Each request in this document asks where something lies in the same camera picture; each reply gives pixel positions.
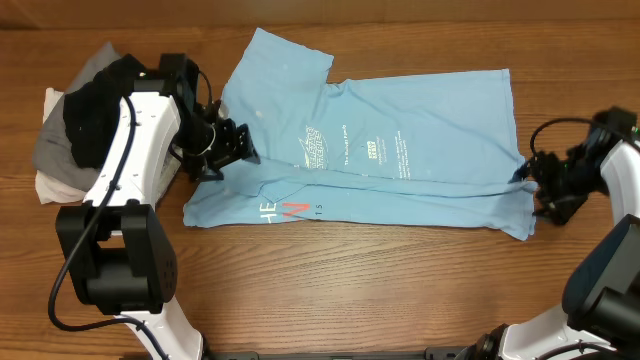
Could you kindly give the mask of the light blue printed t-shirt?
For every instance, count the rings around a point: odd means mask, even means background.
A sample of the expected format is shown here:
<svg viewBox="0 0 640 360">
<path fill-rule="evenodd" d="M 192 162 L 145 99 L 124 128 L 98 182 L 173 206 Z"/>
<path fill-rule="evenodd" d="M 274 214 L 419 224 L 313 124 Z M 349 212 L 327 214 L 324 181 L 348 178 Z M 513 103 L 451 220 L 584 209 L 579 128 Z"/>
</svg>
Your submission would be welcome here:
<svg viewBox="0 0 640 360">
<path fill-rule="evenodd" d="M 299 220 L 534 232 L 506 69 L 328 81 L 331 55 L 257 30 L 222 93 L 258 164 L 185 204 L 190 227 Z"/>
</svg>

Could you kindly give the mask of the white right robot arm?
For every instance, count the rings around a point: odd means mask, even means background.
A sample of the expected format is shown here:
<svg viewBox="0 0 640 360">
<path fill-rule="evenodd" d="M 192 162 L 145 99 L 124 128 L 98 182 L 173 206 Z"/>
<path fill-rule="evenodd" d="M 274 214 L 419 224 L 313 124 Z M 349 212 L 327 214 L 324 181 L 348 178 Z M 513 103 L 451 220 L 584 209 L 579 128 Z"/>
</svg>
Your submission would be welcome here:
<svg viewBox="0 0 640 360">
<path fill-rule="evenodd" d="M 562 302 L 503 324 L 458 353 L 461 360 L 636 359 L 639 356 L 639 124 L 612 107 L 587 120 L 565 159 L 533 150 L 513 175 L 539 185 L 536 216 L 564 225 L 593 192 L 609 197 L 613 229 L 580 263 Z"/>
</svg>

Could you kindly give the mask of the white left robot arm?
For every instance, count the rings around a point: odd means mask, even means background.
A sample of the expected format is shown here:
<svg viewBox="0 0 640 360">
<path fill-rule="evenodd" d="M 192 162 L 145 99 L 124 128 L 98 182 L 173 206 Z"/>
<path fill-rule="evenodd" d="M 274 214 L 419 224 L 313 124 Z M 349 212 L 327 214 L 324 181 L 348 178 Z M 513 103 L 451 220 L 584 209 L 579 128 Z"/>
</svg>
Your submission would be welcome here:
<svg viewBox="0 0 640 360">
<path fill-rule="evenodd" d="M 260 158 L 245 125 L 197 101 L 200 71 L 146 71 L 118 87 L 108 154 L 88 197 L 59 210 L 64 255 L 49 294 L 50 322 L 66 332 L 123 324 L 153 359 L 210 359 L 206 338 L 177 298 L 177 257 L 155 207 L 161 171 L 174 156 L 195 181 Z"/>
</svg>

